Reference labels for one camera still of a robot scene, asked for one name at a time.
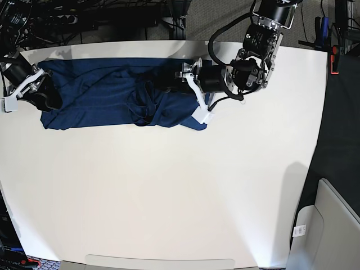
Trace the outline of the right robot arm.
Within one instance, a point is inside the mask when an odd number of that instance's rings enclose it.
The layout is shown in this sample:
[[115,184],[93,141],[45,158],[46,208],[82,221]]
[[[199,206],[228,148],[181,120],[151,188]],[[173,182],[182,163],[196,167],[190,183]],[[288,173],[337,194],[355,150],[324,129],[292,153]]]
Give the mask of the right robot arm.
[[30,19],[31,10],[29,1],[1,1],[1,104],[6,113],[16,111],[19,101],[28,102],[44,112],[62,106],[51,71],[31,64],[16,45]]

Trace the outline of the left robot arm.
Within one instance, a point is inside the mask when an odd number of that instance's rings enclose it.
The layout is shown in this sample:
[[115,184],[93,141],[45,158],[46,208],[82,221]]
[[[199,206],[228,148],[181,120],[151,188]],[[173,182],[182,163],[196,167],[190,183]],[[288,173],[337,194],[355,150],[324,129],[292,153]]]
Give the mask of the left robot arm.
[[[172,74],[162,75],[155,83],[164,92],[196,95],[202,109],[211,112],[223,99],[242,102],[246,95],[266,88],[275,69],[275,59],[283,39],[281,29],[290,29],[299,1],[261,1],[250,11],[218,29],[209,39],[208,54],[214,62],[205,66],[201,59],[181,64]],[[242,48],[229,63],[220,60],[215,40],[238,23],[249,19]],[[209,104],[207,97],[224,93],[225,97]]]

